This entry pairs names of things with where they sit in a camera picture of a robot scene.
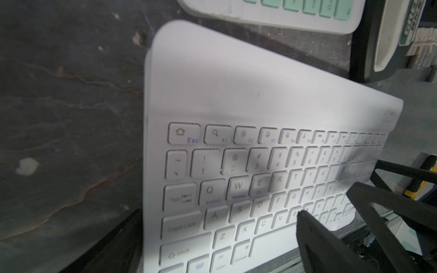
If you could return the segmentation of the green key keyboard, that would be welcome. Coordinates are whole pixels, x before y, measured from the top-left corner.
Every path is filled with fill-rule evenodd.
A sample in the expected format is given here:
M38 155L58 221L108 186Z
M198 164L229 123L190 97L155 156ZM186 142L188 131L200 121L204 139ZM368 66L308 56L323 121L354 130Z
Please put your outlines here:
M363 16L359 0L180 0L189 14L253 25L350 34Z

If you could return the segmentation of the white key white keyboard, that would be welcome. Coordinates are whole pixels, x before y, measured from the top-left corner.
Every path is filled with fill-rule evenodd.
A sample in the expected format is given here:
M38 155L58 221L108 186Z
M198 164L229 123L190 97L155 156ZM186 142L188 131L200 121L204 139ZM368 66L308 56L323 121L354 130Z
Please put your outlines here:
M352 223L404 102L185 20L145 61L143 270L245 273Z

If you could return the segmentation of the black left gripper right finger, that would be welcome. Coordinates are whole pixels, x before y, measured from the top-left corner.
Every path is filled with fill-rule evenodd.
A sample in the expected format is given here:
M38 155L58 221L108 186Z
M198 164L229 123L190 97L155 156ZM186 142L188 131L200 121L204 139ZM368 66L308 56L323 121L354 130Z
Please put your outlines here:
M346 244L328 231L310 213L297 216L297 241L307 273L373 273Z

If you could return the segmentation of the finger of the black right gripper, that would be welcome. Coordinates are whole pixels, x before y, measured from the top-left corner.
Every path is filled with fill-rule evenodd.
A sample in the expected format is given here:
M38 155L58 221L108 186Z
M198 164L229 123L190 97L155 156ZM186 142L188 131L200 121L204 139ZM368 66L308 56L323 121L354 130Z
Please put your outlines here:
M371 174L370 181L375 186L387 186L387 184L380 178L380 176L376 173L377 169L381 169L383 171L388 171L394 174L407 176L410 178L418 177L419 175L423 175L423 179L429 183L436 184L437 183L437 173L421 171L419 168L404 166L397 163L387 162L383 160L378 160L376 166Z
M347 197L374 234L395 273L437 271L437 208L364 183L355 183ZM415 259L386 224L396 215L419 235L422 257Z

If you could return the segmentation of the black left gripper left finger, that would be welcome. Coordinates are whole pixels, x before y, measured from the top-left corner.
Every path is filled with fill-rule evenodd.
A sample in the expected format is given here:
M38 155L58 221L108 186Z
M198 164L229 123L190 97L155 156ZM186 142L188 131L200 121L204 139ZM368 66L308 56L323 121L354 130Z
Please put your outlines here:
M135 210L63 273L135 273L143 249L142 209Z

